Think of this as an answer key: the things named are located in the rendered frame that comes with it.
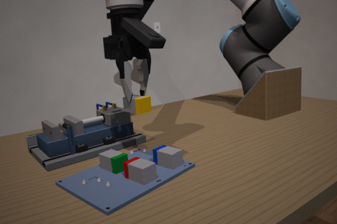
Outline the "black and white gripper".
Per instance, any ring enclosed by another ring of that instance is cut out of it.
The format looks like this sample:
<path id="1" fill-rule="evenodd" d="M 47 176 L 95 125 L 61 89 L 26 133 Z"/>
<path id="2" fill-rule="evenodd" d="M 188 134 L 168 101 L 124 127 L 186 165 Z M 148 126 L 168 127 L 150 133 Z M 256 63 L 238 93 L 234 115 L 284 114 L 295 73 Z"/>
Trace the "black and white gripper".
<path id="1" fill-rule="evenodd" d="M 139 8 L 110 10 L 107 18 L 111 19 L 112 36 L 103 37 L 104 57 L 115 60 L 119 71 L 114 75 L 114 81 L 122 86 L 128 103 L 131 103 L 133 95 L 132 81 L 141 85 L 140 95 L 145 96 L 151 66 L 149 49 L 120 27 L 123 17 L 133 18 L 139 14 Z M 128 60 L 132 60 L 133 57 L 136 59 L 133 60 L 132 69 Z"/>

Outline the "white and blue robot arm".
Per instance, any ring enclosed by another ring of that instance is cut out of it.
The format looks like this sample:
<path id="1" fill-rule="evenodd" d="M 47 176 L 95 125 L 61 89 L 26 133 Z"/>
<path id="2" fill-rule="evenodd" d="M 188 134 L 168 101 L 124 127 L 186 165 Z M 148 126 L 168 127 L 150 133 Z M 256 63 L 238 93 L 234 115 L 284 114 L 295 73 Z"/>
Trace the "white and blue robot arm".
<path id="1" fill-rule="evenodd" d="M 242 83 L 243 93 L 266 71 L 284 69 L 268 55 L 300 22 L 290 0 L 230 0 L 242 12 L 244 25 L 230 28 L 220 40 L 220 50 Z M 148 49 L 162 49 L 166 39 L 141 20 L 154 0 L 106 0 L 106 9 L 140 8 L 120 27 Z M 143 5 L 144 4 L 144 5 Z"/>

